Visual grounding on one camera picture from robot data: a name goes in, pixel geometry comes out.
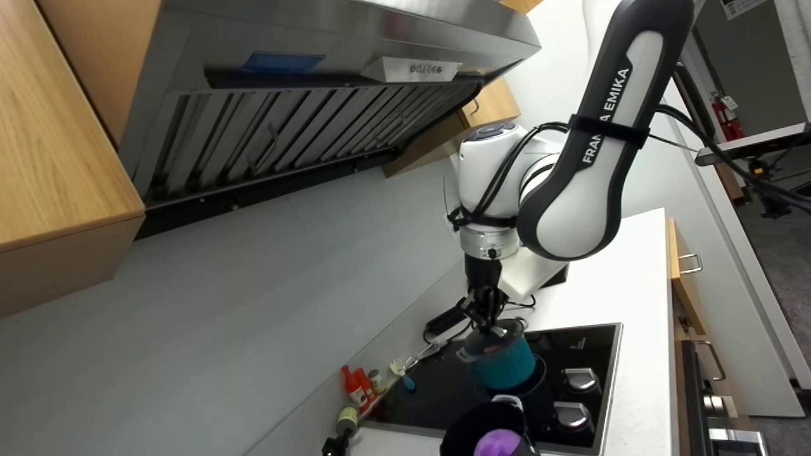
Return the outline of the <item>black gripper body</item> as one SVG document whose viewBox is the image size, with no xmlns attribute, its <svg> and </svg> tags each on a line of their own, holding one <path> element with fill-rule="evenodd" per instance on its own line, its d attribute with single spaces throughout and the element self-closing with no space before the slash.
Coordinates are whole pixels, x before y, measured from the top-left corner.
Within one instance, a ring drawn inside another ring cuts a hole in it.
<svg viewBox="0 0 811 456">
<path fill-rule="evenodd" d="M 503 264 L 463 257 L 470 313 L 479 326 L 491 326 L 508 303 L 508 294 L 500 288 Z"/>
</svg>

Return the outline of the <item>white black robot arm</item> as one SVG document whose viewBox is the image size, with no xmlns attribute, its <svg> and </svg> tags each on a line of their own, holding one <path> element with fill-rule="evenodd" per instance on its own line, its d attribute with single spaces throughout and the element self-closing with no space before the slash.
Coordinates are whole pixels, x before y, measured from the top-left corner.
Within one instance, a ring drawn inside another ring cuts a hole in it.
<svg viewBox="0 0 811 456">
<path fill-rule="evenodd" d="M 527 247 L 571 264 L 617 237 L 623 183 L 692 19 L 692 0 L 619 0 L 569 122 L 504 126 L 466 138 L 451 156 L 458 203 L 447 221 L 463 251 L 462 308 L 479 330 L 495 326 L 508 303 L 508 257 Z"/>
</svg>

